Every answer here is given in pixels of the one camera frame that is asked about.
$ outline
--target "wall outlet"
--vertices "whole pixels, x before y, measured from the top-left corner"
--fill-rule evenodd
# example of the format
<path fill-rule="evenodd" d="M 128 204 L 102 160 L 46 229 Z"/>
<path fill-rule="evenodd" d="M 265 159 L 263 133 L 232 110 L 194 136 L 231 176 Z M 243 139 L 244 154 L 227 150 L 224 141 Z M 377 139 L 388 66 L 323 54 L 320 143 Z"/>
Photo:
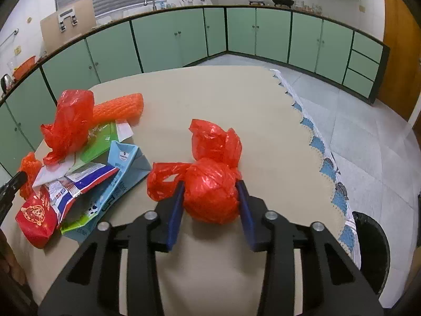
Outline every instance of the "wall outlet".
<path fill-rule="evenodd" d="M 13 50 L 13 52 L 15 53 L 15 56 L 17 56 L 18 54 L 20 54 L 22 52 L 21 46 L 19 45 L 17 48 L 15 48 Z"/>

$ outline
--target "red wrapper with gold print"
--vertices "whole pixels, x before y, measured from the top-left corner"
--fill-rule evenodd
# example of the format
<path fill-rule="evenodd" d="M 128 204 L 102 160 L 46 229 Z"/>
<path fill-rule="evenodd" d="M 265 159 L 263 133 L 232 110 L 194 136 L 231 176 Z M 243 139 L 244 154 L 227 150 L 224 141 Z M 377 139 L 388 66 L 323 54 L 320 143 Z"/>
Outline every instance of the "red wrapper with gold print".
<path fill-rule="evenodd" d="M 50 206 L 50 195 L 44 186 L 28 197 L 15 219 L 33 246 L 43 248 L 47 244 L 57 227 L 57 215 Z"/>

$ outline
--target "silver bolt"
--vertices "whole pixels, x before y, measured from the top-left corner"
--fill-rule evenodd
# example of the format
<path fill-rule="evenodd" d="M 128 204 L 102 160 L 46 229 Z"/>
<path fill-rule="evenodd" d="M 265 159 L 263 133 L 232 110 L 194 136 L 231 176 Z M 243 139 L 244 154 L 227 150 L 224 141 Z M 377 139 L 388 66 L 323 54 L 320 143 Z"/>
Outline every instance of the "silver bolt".
<path fill-rule="evenodd" d="M 104 232 L 109 228 L 109 223 L 108 222 L 100 222 L 100 223 L 98 223 L 97 228 L 98 228 L 98 230 Z"/>
<path fill-rule="evenodd" d="M 264 217 L 266 217 L 268 220 L 276 220 L 278 218 L 278 214 L 272 210 L 269 210 L 265 213 Z"/>
<path fill-rule="evenodd" d="M 323 229 L 325 229 L 325 225 L 322 222 L 315 222 L 312 224 L 312 227 L 317 232 L 321 232 Z"/>
<path fill-rule="evenodd" d="M 145 213 L 145 219 L 152 221 L 158 217 L 158 214 L 155 211 L 147 211 Z"/>

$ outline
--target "table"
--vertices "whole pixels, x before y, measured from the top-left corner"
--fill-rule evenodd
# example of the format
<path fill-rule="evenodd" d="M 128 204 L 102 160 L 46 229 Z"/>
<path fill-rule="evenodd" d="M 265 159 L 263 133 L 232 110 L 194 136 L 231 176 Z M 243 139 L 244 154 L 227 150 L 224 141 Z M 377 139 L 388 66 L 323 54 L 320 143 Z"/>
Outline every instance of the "table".
<path fill-rule="evenodd" d="M 239 169 L 249 193 L 289 221 L 322 221 L 339 238 L 345 215 L 332 204 L 335 183 L 319 170 L 323 154 L 310 146 L 313 133 L 273 72 L 257 66 L 198 66 L 145 73 L 96 85 L 95 103 L 141 92 L 145 108 L 133 127 L 133 142 L 150 163 L 192 162 L 192 118 L 233 127 L 243 143 Z M 36 157 L 49 152 L 43 142 Z M 35 301 L 40 302 L 78 245 L 57 234 L 43 250 L 33 248 L 14 217 L 17 196 L 3 223 L 24 267 Z M 132 222 L 156 202 L 142 182 L 106 214 L 113 225 Z M 246 244 L 239 219 L 228 225 L 199 223 L 184 214 L 178 242 L 169 254 L 157 253 L 163 305 L 170 315 L 255 315 L 262 287 L 265 253 Z M 295 252 L 300 267 L 299 252 Z M 125 263 L 121 265 L 124 273 Z M 295 311 L 302 309 L 302 277 L 296 269 Z M 125 282 L 121 279 L 124 310 Z"/>

